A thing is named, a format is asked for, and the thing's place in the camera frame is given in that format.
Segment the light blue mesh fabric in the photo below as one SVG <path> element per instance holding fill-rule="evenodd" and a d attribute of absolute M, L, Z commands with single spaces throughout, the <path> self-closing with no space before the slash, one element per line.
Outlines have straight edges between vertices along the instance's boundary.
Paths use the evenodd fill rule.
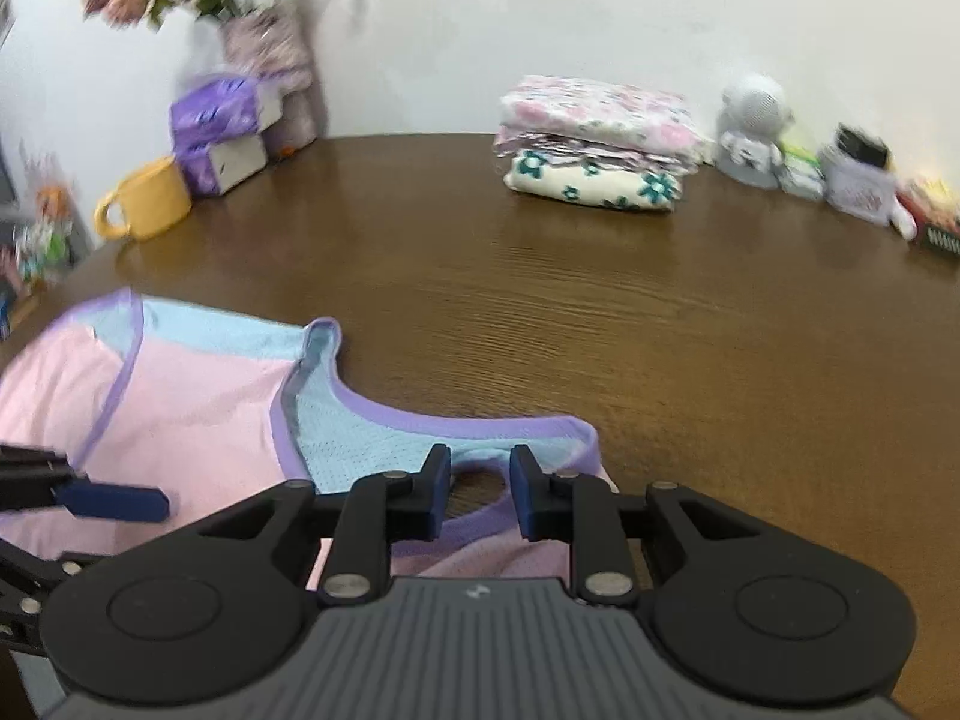
<path fill-rule="evenodd" d="M 349 490 L 357 479 L 390 469 L 416 471 L 434 443 L 445 443 L 456 466 L 494 461 L 506 469 L 510 449 L 528 443 L 545 469 L 556 469 L 583 449 L 578 436 L 528 437 L 514 435 L 488 439 L 456 439 L 390 427 L 365 418 L 345 406 L 333 391 L 336 338 L 333 325 L 320 323 L 311 330 L 304 353 L 304 328 L 267 322 L 227 311 L 162 298 L 143 298 L 146 338 L 161 338 L 214 354 L 256 359 L 290 360 L 304 356 L 282 395 L 296 450 L 319 490 Z M 136 299 L 96 301 L 74 314 L 89 324 L 97 337 L 126 356 L 134 340 Z"/>
<path fill-rule="evenodd" d="M 377 424 L 349 410 L 333 391 L 328 370 L 332 370 L 335 353 L 332 326 L 315 326 L 301 365 L 282 398 L 294 444 L 318 490 L 325 493 L 343 493 L 357 479 L 372 473 L 417 471 L 435 443 L 450 447 L 455 469 L 477 461 L 496 461 L 505 469 L 510 450 L 519 442 L 530 445 L 545 469 L 558 469 L 582 448 L 577 437 L 455 439 Z"/>
<path fill-rule="evenodd" d="M 80 306 L 71 312 L 75 322 L 83 322 L 93 329 L 94 335 L 120 357 L 126 360 L 133 347 L 136 329 L 133 321 L 133 303 L 130 300 L 118 300 L 112 304 L 95 301 Z"/>
<path fill-rule="evenodd" d="M 82 319 L 118 354 L 128 348 L 133 334 L 128 309 L 94 309 Z M 302 327 L 163 298 L 143 298 L 143 332 L 196 351 L 256 360 L 294 361 L 304 346 Z"/>

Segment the tissue box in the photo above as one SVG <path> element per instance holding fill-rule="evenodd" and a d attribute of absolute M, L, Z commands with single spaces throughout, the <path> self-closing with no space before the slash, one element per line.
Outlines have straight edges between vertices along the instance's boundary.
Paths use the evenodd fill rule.
<path fill-rule="evenodd" d="M 194 146 L 175 156 L 194 196 L 224 194 L 267 166 L 267 151 L 259 135 Z"/>
<path fill-rule="evenodd" d="M 923 187 L 911 182 L 896 193 L 896 199 L 917 223 L 914 242 L 933 250 L 960 257 L 960 220 L 957 209 L 930 201 Z"/>
<path fill-rule="evenodd" d="M 280 93 L 270 84 L 226 76 L 170 106 L 174 151 L 256 135 L 282 116 Z"/>

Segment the wood grain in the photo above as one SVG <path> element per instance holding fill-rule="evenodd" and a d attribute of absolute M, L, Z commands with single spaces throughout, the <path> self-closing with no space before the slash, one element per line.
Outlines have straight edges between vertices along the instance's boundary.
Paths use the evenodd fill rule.
<path fill-rule="evenodd" d="M 920 637 L 896 696 L 960 699 L 957 272 L 712 170 L 674 215 L 521 196 L 488 136 L 318 143 L 108 245 L 0 348 L 123 284 L 342 322 L 344 379 L 437 415 L 574 413 L 626 490 L 668 478 L 875 565 Z"/>

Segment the white fabric with teal flowers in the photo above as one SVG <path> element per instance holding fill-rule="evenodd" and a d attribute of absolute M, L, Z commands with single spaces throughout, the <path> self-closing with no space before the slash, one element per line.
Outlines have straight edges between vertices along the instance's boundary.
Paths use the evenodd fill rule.
<path fill-rule="evenodd" d="M 593 162 L 555 167 L 541 153 L 520 151 L 504 183 L 555 200 L 621 211 L 672 211 L 680 181 L 668 172 L 604 169 Z"/>

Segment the white plush toy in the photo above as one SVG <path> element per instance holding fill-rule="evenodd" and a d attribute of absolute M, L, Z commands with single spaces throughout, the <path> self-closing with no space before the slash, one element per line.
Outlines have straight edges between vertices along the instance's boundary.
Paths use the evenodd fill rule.
<path fill-rule="evenodd" d="M 752 74 L 728 87 L 723 102 L 718 169 L 744 184 L 776 189 L 776 169 L 784 163 L 776 140 L 793 118 L 784 89 Z"/>

